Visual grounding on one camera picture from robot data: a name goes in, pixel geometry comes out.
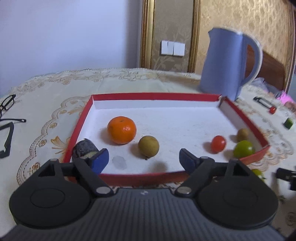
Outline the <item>dark sugarcane piece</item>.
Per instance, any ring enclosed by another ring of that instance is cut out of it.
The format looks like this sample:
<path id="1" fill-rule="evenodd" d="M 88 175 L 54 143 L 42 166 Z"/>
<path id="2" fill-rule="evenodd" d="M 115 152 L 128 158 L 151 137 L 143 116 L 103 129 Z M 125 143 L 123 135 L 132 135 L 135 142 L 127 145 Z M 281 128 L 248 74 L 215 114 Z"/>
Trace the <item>dark sugarcane piece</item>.
<path id="1" fill-rule="evenodd" d="M 88 157 L 91 158 L 99 150 L 93 144 L 93 142 L 87 138 L 79 141 L 72 149 L 72 158 Z"/>

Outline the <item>green tomato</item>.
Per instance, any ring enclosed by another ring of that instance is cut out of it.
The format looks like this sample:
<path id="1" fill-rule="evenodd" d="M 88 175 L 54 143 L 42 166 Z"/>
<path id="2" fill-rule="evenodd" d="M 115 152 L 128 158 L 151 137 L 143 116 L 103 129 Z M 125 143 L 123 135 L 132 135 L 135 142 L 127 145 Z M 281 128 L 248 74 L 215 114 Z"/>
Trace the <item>green tomato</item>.
<path id="1" fill-rule="evenodd" d="M 253 155 L 254 153 L 255 148 L 253 144 L 247 140 L 238 142 L 233 150 L 233 155 L 237 159 L 248 157 L 250 155 Z"/>
<path id="2" fill-rule="evenodd" d="M 263 174 L 262 171 L 260 171 L 259 169 L 252 169 L 252 172 L 258 177 L 260 178 L 262 181 L 265 181 L 265 176 Z"/>

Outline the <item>orange tangerine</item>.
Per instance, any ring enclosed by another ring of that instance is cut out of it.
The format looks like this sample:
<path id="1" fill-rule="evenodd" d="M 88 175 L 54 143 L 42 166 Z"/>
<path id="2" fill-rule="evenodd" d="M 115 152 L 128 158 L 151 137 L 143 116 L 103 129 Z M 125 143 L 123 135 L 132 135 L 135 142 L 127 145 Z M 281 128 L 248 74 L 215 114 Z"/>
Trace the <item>orange tangerine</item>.
<path id="1" fill-rule="evenodd" d="M 112 142 L 125 145 L 135 138 L 137 127 L 132 119 L 125 116 L 117 116 L 109 121 L 107 133 Z"/>

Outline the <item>brown longan fruit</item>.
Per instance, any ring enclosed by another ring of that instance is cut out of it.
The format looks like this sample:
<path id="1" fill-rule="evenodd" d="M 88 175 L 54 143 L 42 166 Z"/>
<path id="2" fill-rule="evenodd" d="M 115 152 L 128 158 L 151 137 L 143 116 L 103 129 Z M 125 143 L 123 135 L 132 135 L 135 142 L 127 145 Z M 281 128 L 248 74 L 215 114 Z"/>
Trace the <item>brown longan fruit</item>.
<path id="1" fill-rule="evenodd" d="M 246 128 L 241 128 L 236 135 L 237 142 L 248 140 L 249 130 Z"/>

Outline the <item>tan longan fruit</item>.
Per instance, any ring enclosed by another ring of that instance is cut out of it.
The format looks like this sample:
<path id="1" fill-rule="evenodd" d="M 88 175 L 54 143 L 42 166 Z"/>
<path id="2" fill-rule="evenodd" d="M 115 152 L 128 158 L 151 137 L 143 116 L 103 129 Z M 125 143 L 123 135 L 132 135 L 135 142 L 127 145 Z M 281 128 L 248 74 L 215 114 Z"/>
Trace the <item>tan longan fruit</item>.
<path id="1" fill-rule="evenodd" d="M 138 149 L 147 160 L 157 155 L 159 152 L 159 142 L 153 136 L 143 136 L 138 142 Z"/>

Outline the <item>green cucumber piece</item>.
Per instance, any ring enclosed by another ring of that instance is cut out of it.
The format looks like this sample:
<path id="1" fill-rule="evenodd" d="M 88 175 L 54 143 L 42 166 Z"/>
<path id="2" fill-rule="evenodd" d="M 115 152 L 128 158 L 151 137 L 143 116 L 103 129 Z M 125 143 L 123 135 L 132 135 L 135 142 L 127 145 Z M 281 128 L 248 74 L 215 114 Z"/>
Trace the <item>green cucumber piece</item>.
<path id="1" fill-rule="evenodd" d="M 283 125 L 286 129 L 290 130 L 291 127 L 293 126 L 293 120 L 291 118 L 287 118 L 283 123 Z"/>

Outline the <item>small red cherry tomato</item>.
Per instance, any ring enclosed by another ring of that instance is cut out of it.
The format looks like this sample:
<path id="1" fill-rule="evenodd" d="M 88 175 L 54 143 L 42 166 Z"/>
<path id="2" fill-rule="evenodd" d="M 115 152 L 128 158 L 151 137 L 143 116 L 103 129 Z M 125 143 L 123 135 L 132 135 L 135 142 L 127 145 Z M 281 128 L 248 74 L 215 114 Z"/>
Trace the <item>small red cherry tomato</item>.
<path id="1" fill-rule="evenodd" d="M 276 112 L 276 107 L 275 106 L 271 106 L 270 108 L 269 108 L 269 113 L 270 114 L 274 114 Z"/>

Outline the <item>red shallow box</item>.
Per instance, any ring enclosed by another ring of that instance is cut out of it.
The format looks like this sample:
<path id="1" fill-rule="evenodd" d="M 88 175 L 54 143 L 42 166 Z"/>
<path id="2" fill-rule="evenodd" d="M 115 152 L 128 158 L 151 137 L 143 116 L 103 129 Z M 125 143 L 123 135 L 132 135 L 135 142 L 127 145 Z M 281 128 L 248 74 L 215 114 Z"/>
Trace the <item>red shallow box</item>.
<path id="1" fill-rule="evenodd" d="M 117 116 L 132 119 L 135 138 L 117 145 L 107 134 L 107 124 Z M 144 186 L 183 181 L 186 173 L 179 163 L 179 151 L 187 149 L 196 156 L 209 156 L 216 162 L 232 157 L 239 129 L 249 130 L 255 153 L 242 158 L 244 164 L 260 161 L 270 148 L 257 126 L 226 97 L 189 93 L 114 93 L 92 95 L 77 121 L 69 140 L 64 162 L 72 160 L 72 149 L 87 138 L 109 151 L 109 162 L 101 178 L 109 185 Z M 143 136 L 159 142 L 159 152 L 149 159 L 139 152 Z M 222 152 L 211 151 L 215 136 L 226 139 Z"/>

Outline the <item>floral lace tablecloth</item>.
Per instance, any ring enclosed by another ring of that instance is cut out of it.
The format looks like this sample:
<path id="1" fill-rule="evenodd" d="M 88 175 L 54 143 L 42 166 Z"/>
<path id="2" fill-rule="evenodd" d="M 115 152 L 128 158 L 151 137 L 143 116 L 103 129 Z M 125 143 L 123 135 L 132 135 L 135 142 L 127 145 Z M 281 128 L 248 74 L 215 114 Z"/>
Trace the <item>floral lace tablecloth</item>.
<path id="1" fill-rule="evenodd" d="M 13 191 L 49 158 L 63 159 L 74 127 L 90 95 L 122 92 L 195 93 L 200 76 L 148 69 L 87 69 L 64 71 L 33 77 L 11 89 L 15 104 L 5 118 L 24 118 L 16 123 L 10 155 L 1 159 L 1 235 L 15 222 L 9 210 Z M 253 100 L 262 97 L 276 107 L 274 114 Z M 265 176 L 267 185 L 279 198 L 279 210 L 273 226 L 284 236 L 295 230 L 295 192 L 287 182 L 276 180 L 278 168 L 295 169 L 295 128 L 287 130 L 283 122 L 294 118 L 279 100 L 259 87 L 245 85 L 237 106 L 268 138 L 271 148 L 264 158 L 251 165 Z"/>

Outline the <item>pink bedding clothes pile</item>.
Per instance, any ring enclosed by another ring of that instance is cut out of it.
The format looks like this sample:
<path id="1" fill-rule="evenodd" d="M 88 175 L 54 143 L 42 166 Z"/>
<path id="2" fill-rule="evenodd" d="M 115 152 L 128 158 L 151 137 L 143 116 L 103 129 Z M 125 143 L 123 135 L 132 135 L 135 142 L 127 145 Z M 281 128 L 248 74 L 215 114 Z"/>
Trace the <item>pink bedding clothes pile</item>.
<path id="1" fill-rule="evenodd" d="M 267 83 L 263 77 L 255 78 L 251 85 L 256 86 L 268 92 L 270 96 L 278 99 L 284 106 L 295 112 L 295 101 L 283 90 L 279 90 L 273 85 Z"/>

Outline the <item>blue electric kettle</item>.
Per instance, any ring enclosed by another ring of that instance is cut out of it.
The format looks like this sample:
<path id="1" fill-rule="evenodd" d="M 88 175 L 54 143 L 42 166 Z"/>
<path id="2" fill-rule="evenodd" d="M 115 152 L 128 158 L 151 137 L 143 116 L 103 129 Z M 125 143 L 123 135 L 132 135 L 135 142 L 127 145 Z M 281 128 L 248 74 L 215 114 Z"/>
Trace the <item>blue electric kettle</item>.
<path id="1" fill-rule="evenodd" d="M 243 85 L 252 82 L 261 69 L 262 46 L 256 38 L 227 28 L 215 27 L 208 34 L 210 42 L 199 88 L 235 101 Z M 245 77 L 248 46 L 254 51 L 254 66 Z"/>

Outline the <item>wooden headboard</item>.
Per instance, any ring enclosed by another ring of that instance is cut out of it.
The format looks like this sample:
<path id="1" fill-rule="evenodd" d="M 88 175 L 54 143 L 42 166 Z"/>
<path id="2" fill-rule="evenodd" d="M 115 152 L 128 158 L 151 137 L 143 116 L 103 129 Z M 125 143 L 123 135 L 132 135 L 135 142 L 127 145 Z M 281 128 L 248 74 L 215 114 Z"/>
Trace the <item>wooden headboard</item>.
<path id="1" fill-rule="evenodd" d="M 247 62 L 245 77 L 247 77 L 254 66 L 254 51 L 250 45 L 247 47 Z M 264 80 L 276 87 L 278 90 L 284 90 L 285 86 L 285 67 L 282 63 L 274 59 L 270 54 L 263 51 L 262 66 L 257 77 L 263 77 Z"/>

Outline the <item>black eyeglasses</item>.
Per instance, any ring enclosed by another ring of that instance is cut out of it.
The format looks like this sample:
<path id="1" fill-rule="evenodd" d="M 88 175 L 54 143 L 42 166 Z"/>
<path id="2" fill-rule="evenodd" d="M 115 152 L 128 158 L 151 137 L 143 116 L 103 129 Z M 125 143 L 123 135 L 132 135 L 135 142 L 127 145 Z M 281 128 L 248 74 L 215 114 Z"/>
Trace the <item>black eyeglasses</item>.
<path id="1" fill-rule="evenodd" d="M 12 94 L 6 97 L 0 105 L 0 121 L 18 121 L 20 123 L 26 123 L 24 118 L 3 118 L 3 113 L 6 113 L 15 104 L 16 95 Z"/>

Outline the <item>black rectangular frame right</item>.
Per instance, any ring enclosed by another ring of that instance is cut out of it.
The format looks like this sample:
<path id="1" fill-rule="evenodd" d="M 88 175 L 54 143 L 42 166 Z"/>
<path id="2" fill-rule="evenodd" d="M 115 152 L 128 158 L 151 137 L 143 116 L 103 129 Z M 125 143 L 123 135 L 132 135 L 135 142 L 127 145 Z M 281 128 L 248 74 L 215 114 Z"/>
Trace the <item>black rectangular frame right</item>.
<path id="1" fill-rule="evenodd" d="M 262 97 L 256 96 L 253 98 L 253 100 L 255 102 L 261 104 L 262 106 L 264 106 L 267 109 L 270 109 L 273 106 L 273 104 L 271 102 L 267 101 L 265 98 L 262 98 Z"/>

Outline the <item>black rectangular frame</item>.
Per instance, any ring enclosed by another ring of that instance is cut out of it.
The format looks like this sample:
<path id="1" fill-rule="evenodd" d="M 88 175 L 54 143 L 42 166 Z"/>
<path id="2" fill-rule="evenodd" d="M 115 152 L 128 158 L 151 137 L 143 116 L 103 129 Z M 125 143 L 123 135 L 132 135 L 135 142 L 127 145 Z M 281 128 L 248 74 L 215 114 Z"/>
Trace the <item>black rectangular frame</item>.
<path id="1" fill-rule="evenodd" d="M 267 109 L 270 109 L 273 106 L 273 104 L 271 102 L 267 101 L 265 98 L 262 98 L 262 97 L 256 96 L 253 98 L 253 100 L 255 102 L 261 104 L 262 106 L 264 106 Z"/>
<path id="2" fill-rule="evenodd" d="M 3 147 L 1 147 L 1 159 L 6 158 L 10 155 L 11 151 L 11 141 L 14 132 L 14 124 L 12 122 L 2 125 L 1 128 L 1 137 L 5 137 L 3 134 L 5 131 L 8 131 L 7 137 L 4 138 Z"/>

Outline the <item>black rectangular frame left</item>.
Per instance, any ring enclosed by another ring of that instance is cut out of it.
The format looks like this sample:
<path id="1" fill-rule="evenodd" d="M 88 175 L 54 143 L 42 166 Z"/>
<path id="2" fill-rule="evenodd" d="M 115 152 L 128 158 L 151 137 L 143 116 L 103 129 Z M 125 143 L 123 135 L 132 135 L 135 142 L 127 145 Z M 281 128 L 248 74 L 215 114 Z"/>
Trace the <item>black rectangular frame left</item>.
<path id="1" fill-rule="evenodd" d="M 10 155 L 11 151 L 11 141 L 14 132 L 14 124 L 12 122 L 2 125 L 1 128 L 1 137 L 5 137 L 3 134 L 5 131 L 8 131 L 7 137 L 4 138 L 3 147 L 1 147 L 1 159 L 6 158 Z"/>

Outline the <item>white wall switch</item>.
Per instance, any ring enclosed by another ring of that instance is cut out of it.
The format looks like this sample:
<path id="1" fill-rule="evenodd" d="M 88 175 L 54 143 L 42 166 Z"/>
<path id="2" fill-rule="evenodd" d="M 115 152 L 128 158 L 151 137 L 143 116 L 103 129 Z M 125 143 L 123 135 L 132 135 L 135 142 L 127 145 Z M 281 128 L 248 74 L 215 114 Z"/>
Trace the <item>white wall switch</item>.
<path id="1" fill-rule="evenodd" d="M 161 55 L 184 57 L 185 43 L 162 40 Z"/>

